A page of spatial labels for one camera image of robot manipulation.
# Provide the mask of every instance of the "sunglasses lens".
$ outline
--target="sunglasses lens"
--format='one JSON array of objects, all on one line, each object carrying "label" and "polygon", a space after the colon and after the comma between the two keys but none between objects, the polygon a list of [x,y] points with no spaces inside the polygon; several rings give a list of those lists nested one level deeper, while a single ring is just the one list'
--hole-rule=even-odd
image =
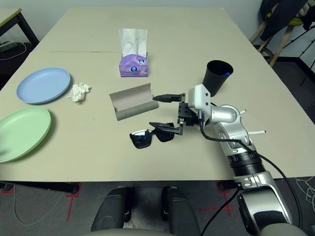
[{"label": "sunglasses lens", "polygon": [[136,148],[145,148],[151,144],[151,133],[149,131],[139,131],[131,134],[130,138]]},{"label": "sunglasses lens", "polygon": [[[174,127],[173,123],[167,123],[169,126]],[[161,130],[155,129],[154,130],[154,134],[157,136],[157,138],[161,141],[161,142],[167,142],[170,141],[174,138],[174,134],[171,133],[166,133],[163,132]]]}]

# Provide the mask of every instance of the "green plate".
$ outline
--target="green plate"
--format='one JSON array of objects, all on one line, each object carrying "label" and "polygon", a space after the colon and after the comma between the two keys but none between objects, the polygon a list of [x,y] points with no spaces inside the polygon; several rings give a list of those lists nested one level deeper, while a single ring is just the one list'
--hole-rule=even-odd
[{"label": "green plate", "polygon": [[0,162],[23,156],[46,136],[51,124],[44,107],[19,109],[0,120]]}]

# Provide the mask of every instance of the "purple tissue box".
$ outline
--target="purple tissue box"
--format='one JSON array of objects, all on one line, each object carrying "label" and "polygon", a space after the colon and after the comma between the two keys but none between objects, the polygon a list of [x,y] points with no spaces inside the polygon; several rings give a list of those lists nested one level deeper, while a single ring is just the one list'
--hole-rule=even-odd
[{"label": "purple tissue box", "polygon": [[149,68],[146,57],[130,54],[122,57],[119,63],[121,77],[148,77]]}]

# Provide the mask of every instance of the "black cup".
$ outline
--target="black cup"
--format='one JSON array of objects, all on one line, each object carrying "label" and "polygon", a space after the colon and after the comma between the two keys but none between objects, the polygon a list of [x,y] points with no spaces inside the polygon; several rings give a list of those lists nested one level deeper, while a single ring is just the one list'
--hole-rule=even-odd
[{"label": "black cup", "polygon": [[232,73],[233,67],[229,63],[221,60],[212,60],[207,64],[207,71],[202,84],[213,97]]}]

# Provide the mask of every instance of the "white wall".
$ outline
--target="white wall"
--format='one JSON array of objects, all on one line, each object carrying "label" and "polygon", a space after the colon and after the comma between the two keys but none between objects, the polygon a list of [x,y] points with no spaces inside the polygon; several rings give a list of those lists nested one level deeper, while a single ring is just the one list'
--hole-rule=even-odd
[{"label": "white wall", "polygon": [[[243,34],[249,38],[259,25],[260,4],[261,0],[0,0],[0,8],[22,8],[24,17],[39,40],[71,6],[217,6],[224,8]],[[300,32],[303,32],[303,28],[296,27],[292,38]],[[268,48],[275,50],[282,36],[283,31],[275,35]],[[314,38],[315,29],[285,48],[282,56],[299,56]],[[18,26],[0,38],[1,41],[8,39],[27,41]],[[315,58],[314,55],[315,43],[302,59],[310,66]]]}]

